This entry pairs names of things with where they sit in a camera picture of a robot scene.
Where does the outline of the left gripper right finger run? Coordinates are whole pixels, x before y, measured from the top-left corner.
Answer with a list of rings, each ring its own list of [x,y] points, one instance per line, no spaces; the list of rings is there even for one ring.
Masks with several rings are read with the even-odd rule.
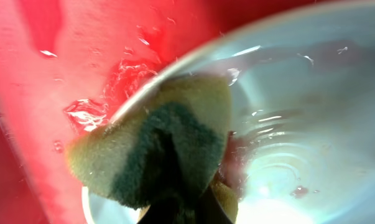
[[[225,185],[208,186],[195,208],[196,224],[233,224],[234,193]]]

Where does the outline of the green scrubbing sponge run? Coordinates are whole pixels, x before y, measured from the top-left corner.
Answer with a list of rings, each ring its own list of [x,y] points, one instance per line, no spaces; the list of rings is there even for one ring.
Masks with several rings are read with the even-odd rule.
[[[173,199],[173,223],[195,223],[224,157],[230,119],[226,77],[171,79],[123,118],[74,140],[67,164],[99,196],[133,209]]]

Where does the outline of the light blue plate front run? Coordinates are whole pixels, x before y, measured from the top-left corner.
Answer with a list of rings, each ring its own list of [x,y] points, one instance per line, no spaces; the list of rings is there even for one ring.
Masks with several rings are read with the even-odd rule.
[[[220,179],[238,195],[234,223],[375,223],[375,1],[243,27],[161,71],[113,118],[199,75],[229,80]]]

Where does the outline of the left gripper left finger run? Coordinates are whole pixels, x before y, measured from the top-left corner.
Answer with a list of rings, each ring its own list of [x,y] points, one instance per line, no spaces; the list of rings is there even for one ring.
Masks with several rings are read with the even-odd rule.
[[[137,224],[172,224],[177,213],[178,203],[175,200],[163,200],[143,208]]]

